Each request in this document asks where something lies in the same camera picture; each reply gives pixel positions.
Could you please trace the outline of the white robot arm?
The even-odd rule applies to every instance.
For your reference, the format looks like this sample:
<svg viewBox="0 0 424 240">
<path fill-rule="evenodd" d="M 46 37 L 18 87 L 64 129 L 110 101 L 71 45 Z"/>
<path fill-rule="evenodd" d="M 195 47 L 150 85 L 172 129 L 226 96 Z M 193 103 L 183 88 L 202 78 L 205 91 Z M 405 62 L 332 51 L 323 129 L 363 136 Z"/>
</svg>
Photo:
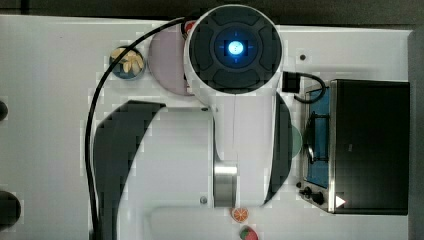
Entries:
<svg viewBox="0 0 424 240">
<path fill-rule="evenodd" d="M 244 5 L 209 10 L 185 41 L 184 74 L 202 114 L 184 117 L 176 146 L 129 158 L 112 214 L 113 240 L 152 240 L 153 211 L 259 207 L 291 167 L 291 117 L 277 92 L 283 42 L 274 23 Z"/>
</svg>

